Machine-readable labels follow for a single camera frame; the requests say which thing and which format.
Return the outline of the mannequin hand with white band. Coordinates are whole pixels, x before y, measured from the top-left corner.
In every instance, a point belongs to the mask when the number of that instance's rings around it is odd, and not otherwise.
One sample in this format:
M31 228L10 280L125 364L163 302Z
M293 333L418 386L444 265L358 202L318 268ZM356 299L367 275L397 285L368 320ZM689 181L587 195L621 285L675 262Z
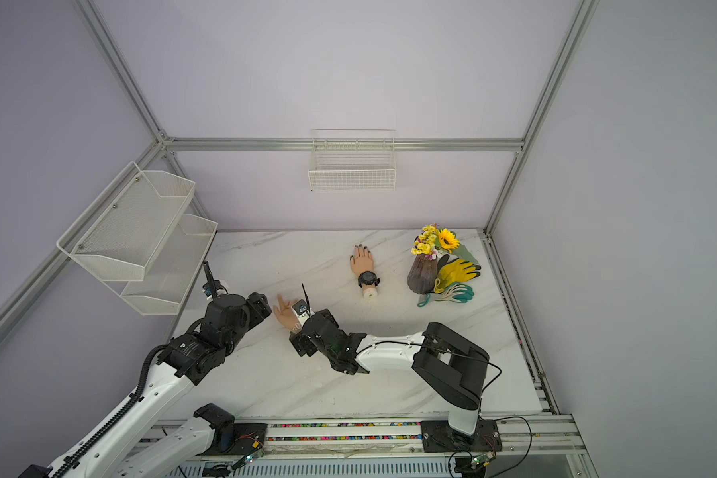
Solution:
M273 313L277 321L290 333L299 334L302 325L293 307L297 300L286 300L281 294L277 295L277 304L273 307Z

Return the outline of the black wrist watch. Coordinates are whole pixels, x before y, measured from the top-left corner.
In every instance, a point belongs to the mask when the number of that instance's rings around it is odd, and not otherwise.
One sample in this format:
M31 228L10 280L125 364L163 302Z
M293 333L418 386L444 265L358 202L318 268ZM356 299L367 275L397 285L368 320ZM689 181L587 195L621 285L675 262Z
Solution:
M374 273L374 271L364 271L364 273L358 275L358 286L360 288L376 288L378 284L380 284L380 278L376 276L376 273Z

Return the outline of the mannequin hand with dark nails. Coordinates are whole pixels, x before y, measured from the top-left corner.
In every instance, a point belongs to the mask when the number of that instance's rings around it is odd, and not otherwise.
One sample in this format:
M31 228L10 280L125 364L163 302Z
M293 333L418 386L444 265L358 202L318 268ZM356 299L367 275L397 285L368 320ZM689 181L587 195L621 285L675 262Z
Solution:
M353 254L350 256L350 267L354 275L356 276L358 283L358 276L364 271L376 271L374 270L374 256L368 246L362 244L356 245ZM366 287L360 288L362 290L362 296L366 300L376 298L378 296L378 287Z

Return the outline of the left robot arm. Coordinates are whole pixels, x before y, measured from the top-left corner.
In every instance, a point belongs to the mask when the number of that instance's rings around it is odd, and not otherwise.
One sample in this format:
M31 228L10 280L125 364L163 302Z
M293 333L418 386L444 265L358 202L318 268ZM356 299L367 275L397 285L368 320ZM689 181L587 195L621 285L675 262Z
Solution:
M310 314L307 299L270 306L263 294L212 294L202 318L147 354L137 386L111 413L50 465L30 465L23 476L112 477L127 470L135 445L177 400L222 366L250 330L274 315L296 332ZM230 448L236 441L234 422L222 408L203 406L180 432L137 454L135 471L157 476L217 444Z

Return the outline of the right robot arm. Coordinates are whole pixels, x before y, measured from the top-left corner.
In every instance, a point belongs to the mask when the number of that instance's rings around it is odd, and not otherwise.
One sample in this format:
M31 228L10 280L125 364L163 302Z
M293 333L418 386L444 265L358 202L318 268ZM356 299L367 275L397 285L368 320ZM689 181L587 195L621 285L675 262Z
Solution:
M491 366L480 346L436 322L420 333L384 338L344 332L327 309L302 315L299 321L302 330L290 334L299 356L320 353L333 370L348 376L411 370L451 405L449 428L460 435L475 434Z

